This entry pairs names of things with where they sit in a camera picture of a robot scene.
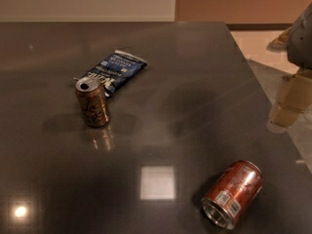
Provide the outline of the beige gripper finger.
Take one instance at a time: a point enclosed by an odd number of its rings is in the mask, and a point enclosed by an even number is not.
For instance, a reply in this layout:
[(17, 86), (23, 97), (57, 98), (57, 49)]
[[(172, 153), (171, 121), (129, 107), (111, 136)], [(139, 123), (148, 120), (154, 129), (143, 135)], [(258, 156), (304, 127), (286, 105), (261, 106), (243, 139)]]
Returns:
[(312, 70), (298, 69), (295, 74), (284, 78), (269, 122), (280, 128), (289, 128), (311, 105)]

